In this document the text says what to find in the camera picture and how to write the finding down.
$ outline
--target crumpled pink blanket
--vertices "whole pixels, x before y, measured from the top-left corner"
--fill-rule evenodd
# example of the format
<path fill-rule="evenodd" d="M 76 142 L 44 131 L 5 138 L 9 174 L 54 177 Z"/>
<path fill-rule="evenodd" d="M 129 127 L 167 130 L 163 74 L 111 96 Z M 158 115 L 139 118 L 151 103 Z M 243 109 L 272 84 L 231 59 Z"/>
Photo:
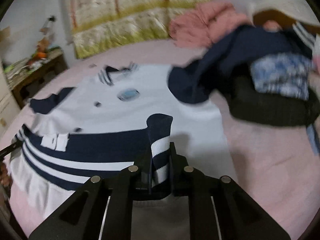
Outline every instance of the crumpled pink blanket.
<path fill-rule="evenodd" d="M 173 19 L 169 34 L 182 48 L 209 47 L 242 24 L 252 24 L 230 2 L 207 2 Z"/>

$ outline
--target blue logo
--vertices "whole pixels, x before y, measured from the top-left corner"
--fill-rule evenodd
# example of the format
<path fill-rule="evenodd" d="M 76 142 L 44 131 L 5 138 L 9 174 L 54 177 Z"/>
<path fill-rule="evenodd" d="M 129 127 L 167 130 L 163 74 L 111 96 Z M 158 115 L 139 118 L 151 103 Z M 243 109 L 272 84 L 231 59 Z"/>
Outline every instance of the blue logo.
<path fill-rule="evenodd" d="M 138 90 L 130 88 L 130 89 L 127 89 L 125 91 L 120 92 L 118 94 L 118 98 L 121 101 L 131 101 L 131 100 L 138 98 L 139 95 L 140 95 L 140 93 L 138 92 Z"/>

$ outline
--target black device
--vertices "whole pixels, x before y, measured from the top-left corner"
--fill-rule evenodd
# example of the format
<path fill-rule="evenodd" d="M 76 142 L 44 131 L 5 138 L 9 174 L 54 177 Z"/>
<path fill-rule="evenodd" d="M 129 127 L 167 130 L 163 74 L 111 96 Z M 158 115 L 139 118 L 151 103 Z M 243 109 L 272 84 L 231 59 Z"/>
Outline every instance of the black device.
<path fill-rule="evenodd" d="M 170 179 L 151 188 L 151 149 L 109 179 L 91 177 L 54 211 L 29 240 L 131 239 L 133 200 L 188 196 L 190 240 L 290 240 L 289 235 L 230 177 L 205 176 L 170 143 Z"/>

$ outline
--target drawer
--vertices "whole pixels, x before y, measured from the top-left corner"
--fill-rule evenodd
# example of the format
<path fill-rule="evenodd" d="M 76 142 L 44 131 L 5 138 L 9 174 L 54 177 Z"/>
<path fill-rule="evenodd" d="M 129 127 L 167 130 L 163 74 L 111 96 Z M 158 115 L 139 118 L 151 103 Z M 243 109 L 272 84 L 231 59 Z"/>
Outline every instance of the drawer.
<path fill-rule="evenodd" d="M 0 137 L 4 134 L 19 112 L 20 109 L 18 104 L 12 95 L 7 95 L 0 102 Z"/>
<path fill-rule="evenodd" d="M 0 72 L 0 104 L 2 103 L 2 100 L 6 95 L 10 93 L 8 84 L 7 84 L 7 79 L 4 76 L 4 73 Z"/>

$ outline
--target yellow curtain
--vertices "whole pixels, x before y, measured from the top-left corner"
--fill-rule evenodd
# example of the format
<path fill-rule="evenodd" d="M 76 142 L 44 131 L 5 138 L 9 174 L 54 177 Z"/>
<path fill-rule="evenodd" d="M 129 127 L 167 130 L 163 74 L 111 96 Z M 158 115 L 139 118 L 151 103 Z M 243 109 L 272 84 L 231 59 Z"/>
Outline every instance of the yellow curtain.
<path fill-rule="evenodd" d="M 168 37 L 172 18 L 209 0 L 66 0 L 78 58 Z"/>

